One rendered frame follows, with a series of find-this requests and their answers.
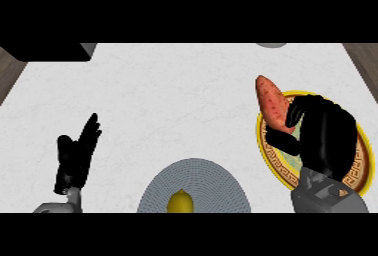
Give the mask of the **yellow lemon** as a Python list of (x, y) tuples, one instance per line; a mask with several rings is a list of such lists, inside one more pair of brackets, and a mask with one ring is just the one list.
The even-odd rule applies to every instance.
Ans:
[(191, 195), (180, 189), (170, 197), (167, 204), (169, 213), (192, 213), (194, 200)]

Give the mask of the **round grey placemat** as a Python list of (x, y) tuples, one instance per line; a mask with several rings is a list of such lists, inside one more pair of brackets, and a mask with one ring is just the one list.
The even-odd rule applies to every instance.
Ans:
[(179, 190), (192, 197), (195, 213), (251, 212), (238, 180), (210, 160), (183, 159), (163, 169), (147, 187), (138, 212), (166, 213), (169, 200)]

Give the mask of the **yellow-rimmed patterned plate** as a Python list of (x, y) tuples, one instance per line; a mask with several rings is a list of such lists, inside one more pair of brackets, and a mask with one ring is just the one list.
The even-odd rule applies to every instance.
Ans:
[[(291, 104), (297, 97), (313, 95), (313, 92), (294, 90), (287, 91), (282, 94)], [(369, 139), (361, 124), (356, 124), (356, 129), (356, 154), (350, 171), (343, 178), (343, 183), (359, 193), (361, 196), (364, 196), (367, 191), (369, 190), (375, 176), (375, 156)], [(299, 156), (290, 155), (268, 143), (266, 120), (263, 118), (262, 112), (257, 116), (256, 133), (259, 149), (268, 167), (287, 188), (294, 189), (299, 185), (303, 161)]]

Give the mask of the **black appliance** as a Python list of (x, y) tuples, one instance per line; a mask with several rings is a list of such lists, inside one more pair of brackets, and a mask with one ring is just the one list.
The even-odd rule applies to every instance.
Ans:
[(87, 62), (96, 46), (96, 43), (0, 43), (23, 62)]

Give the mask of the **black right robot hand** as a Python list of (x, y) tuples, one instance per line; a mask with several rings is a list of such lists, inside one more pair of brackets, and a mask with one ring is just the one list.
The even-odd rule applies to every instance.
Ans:
[(303, 166), (341, 182), (356, 156), (358, 126), (353, 115), (321, 95), (297, 96), (290, 104), (285, 126), (299, 121), (300, 139), (266, 126), (271, 146), (300, 156)]

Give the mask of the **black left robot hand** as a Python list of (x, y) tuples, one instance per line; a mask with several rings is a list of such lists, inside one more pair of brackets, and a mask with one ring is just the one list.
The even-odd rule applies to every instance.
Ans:
[(54, 192), (67, 195), (68, 190), (76, 187), (82, 189), (86, 185), (98, 140), (102, 134), (98, 114), (93, 113), (80, 137), (73, 140), (68, 135), (58, 137), (58, 174)]

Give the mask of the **orange sweet potato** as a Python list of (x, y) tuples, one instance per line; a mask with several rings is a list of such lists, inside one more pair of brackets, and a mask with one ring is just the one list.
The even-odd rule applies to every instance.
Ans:
[(291, 134), (294, 127), (287, 127), (287, 114), (290, 101), (287, 100), (278, 86), (269, 78), (260, 75), (256, 79), (257, 100), (260, 112), (272, 129)]

